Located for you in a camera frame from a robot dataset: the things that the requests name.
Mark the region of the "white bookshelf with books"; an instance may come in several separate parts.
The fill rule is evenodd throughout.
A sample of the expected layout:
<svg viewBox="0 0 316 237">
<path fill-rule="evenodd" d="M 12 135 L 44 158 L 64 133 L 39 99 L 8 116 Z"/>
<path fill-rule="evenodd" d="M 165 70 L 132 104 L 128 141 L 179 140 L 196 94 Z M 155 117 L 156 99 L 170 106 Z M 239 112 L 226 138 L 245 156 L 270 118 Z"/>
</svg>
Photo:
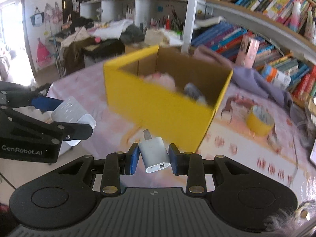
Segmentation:
<svg viewBox="0 0 316 237">
<path fill-rule="evenodd" d="M 315 67 L 315 0 L 188 0 L 194 26 L 183 32 L 187 47 L 204 45 L 235 62 L 244 35 L 260 41 L 253 68 L 276 67 L 292 80 L 293 96 L 307 98 L 301 80 Z"/>
</svg>

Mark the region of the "white square charger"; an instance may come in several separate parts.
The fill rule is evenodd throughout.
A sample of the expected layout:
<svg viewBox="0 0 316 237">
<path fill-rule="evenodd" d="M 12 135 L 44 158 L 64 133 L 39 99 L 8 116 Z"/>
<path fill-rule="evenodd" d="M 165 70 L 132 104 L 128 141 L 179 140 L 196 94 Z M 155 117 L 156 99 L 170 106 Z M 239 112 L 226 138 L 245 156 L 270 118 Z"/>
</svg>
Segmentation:
<svg viewBox="0 0 316 237">
<path fill-rule="evenodd" d="M 51 114 L 51 119 L 57 122 L 88 124 L 92 129 L 96 121 L 85 108 L 73 97 L 64 100 Z"/>
</svg>

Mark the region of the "pink plush pig toy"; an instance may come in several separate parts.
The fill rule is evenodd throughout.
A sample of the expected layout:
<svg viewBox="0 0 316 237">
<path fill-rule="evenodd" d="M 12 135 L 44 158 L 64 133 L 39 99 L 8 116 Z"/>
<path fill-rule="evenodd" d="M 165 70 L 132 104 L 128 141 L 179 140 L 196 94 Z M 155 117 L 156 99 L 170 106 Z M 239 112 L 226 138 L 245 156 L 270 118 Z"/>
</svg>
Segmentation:
<svg viewBox="0 0 316 237">
<path fill-rule="evenodd" d="M 167 73 L 155 72 L 143 78 L 145 82 L 159 85 L 170 91 L 176 91 L 176 83 L 172 76 Z"/>
</svg>

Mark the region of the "white red small box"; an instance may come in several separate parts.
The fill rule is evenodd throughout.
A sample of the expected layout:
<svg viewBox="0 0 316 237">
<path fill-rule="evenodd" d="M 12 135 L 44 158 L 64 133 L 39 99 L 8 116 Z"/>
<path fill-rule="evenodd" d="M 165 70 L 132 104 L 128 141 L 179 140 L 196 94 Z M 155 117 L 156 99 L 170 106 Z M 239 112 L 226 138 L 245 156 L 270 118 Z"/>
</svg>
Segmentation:
<svg viewBox="0 0 316 237">
<path fill-rule="evenodd" d="M 268 135 L 267 142 L 274 152 L 280 153 L 282 151 L 283 146 L 275 134 Z"/>
</svg>

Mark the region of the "small white plug adapter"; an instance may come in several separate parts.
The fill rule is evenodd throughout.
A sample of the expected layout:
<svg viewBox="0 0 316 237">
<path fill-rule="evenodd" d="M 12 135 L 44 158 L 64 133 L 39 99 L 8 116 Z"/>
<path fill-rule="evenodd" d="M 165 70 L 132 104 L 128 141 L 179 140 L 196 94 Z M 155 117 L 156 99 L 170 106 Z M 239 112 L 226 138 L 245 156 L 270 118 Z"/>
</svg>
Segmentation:
<svg viewBox="0 0 316 237">
<path fill-rule="evenodd" d="M 149 130 L 144 130 L 144 141 L 138 144 L 146 173 L 154 173 L 170 166 L 169 155 L 161 137 L 151 137 Z"/>
</svg>

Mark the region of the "pile of clothes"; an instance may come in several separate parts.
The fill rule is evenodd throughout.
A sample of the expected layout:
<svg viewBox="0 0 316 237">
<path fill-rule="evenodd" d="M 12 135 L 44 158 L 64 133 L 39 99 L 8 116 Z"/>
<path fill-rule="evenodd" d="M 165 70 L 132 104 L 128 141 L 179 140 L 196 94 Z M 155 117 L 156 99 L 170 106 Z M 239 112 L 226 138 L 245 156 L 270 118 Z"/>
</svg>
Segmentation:
<svg viewBox="0 0 316 237">
<path fill-rule="evenodd" d="M 112 21 L 100 27 L 80 26 L 60 44 L 63 64 L 70 74 L 85 67 L 86 56 L 111 58 L 121 55 L 126 45 L 144 39 L 145 34 L 131 19 Z"/>
</svg>

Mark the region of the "pink cartoon table mat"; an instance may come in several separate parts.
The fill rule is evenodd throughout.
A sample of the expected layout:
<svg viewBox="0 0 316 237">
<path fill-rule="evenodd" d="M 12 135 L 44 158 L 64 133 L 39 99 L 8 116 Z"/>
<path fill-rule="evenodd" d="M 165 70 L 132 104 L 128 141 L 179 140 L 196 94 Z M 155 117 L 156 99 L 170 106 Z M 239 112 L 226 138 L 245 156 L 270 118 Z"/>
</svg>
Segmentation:
<svg viewBox="0 0 316 237">
<path fill-rule="evenodd" d="M 143 130 L 110 111 L 105 99 L 103 67 L 95 64 L 54 82 L 50 97 L 65 100 L 73 96 L 95 119 L 93 135 L 81 145 L 95 158 L 128 150 L 144 139 Z M 251 106 L 268 109 L 275 120 L 275 134 L 282 144 L 274 152 L 267 137 L 252 134 L 245 119 Z M 205 159 L 225 155 L 288 187 L 299 201 L 315 199 L 315 168 L 301 144 L 302 127 L 289 118 L 274 102 L 230 85 L 197 152 Z"/>
</svg>

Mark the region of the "yellow tape roll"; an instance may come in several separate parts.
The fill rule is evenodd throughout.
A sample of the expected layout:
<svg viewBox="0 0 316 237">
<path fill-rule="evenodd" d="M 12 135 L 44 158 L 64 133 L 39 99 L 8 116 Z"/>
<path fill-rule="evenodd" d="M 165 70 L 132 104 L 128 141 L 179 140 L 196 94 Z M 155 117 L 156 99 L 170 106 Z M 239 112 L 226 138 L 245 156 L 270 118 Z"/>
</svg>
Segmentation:
<svg viewBox="0 0 316 237">
<path fill-rule="evenodd" d="M 259 105 L 250 109 L 246 118 L 246 125 L 257 136 L 267 136 L 275 126 L 274 118 Z"/>
</svg>

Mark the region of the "yellow cardboard box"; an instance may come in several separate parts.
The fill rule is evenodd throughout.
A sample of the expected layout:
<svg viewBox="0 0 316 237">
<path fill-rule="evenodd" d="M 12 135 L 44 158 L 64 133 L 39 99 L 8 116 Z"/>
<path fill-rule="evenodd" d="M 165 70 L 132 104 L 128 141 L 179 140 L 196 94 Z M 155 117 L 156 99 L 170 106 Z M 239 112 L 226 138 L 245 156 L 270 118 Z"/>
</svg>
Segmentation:
<svg viewBox="0 0 316 237">
<path fill-rule="evenodd" d="M 231 69 L 158 45 L 111 59 L 103 72 L 109 108 L 188 152 L 198 150 L 233 75 Z M 143 80 L 155 72 L 172 76 L 176 91 Z M 184 95 L 189 82 L 207 105 Z"/>
</svg>

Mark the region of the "white side shelf unit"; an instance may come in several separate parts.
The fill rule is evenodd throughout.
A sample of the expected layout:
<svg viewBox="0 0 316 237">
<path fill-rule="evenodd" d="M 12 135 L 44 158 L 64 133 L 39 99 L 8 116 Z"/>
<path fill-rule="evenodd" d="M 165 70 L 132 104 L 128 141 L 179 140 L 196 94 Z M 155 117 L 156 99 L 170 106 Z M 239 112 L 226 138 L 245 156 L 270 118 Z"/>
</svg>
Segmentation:
<svg viewBox="0 0 316 237">
<path fill-rule="evenodd" d="M 104 23 L 130 18 L 138 27 L 178 18 L 184 30 L 195 17 L 188 0 L 95 0 L 80 4 L 80 16 Z"/>
</svg>

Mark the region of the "orange white medicine boxes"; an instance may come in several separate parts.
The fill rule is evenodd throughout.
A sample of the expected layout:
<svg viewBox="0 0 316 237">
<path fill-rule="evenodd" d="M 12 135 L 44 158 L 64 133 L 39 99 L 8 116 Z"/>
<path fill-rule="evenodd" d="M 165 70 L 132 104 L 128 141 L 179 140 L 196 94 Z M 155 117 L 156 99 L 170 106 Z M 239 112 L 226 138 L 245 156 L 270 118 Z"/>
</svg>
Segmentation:
<svg viewBox="0 0 316 237">
<path fill-rule="evenodd" d="M 273 68 L 272 66 L 266 64 L 261 71 L 261 76 L 267 81 L 273 84 L 274 86 L 286 90 L 290 83 L 291 77 L 285 75 L 281 71 Z"/>
</svg>

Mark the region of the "purple pink cloth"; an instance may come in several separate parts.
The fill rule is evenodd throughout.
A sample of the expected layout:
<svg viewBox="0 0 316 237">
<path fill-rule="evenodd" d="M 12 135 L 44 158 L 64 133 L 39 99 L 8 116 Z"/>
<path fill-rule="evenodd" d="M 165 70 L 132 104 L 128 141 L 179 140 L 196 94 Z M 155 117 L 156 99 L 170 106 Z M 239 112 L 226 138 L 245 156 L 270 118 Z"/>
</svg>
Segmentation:
<svg viewBox="0 0 316 237">
<path fill-rule="evenodd" d="M 233 70 L 232 82 L 250 93 L 270 99 L 288 113 L 291 120 L 300 123 L 306 120 L 305 112 L 292 100 L 290 94 L 265 80 L 256 70 L 238 66 L 221 54 L 204 45 L 195 49 L 193 56 L 213 65 Z"/>
</svg>

